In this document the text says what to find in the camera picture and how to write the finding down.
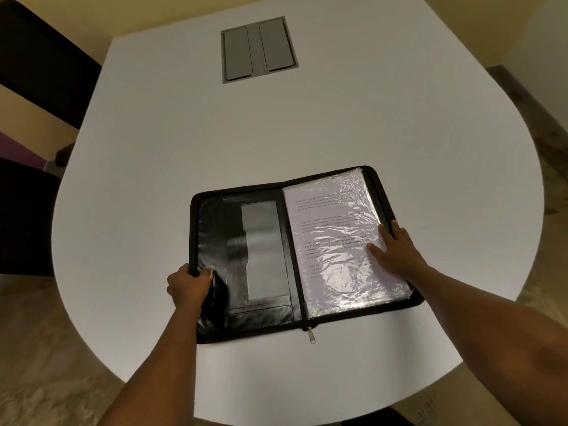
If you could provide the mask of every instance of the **white table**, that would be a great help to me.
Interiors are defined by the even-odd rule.
[[[224,85],[220,31],[286,16],[299,68]],[[173,311],[206,190],[367,164],[427,261],[515,299],[541,230],[535,148],[422,0],[268,0],[118,38],[61,185],[61,296],[128,380]],[[195,415],[313,425],[385,407],[461,361],[426,303],[198,349]]]

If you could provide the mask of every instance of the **zipper pull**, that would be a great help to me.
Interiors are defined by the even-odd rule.
[[[309,342],[313,345],[316,343],[316,337],[314,336],[314,333],[312,332],[312,328],[309,327],[308,328],[308,336],[309,336]]]

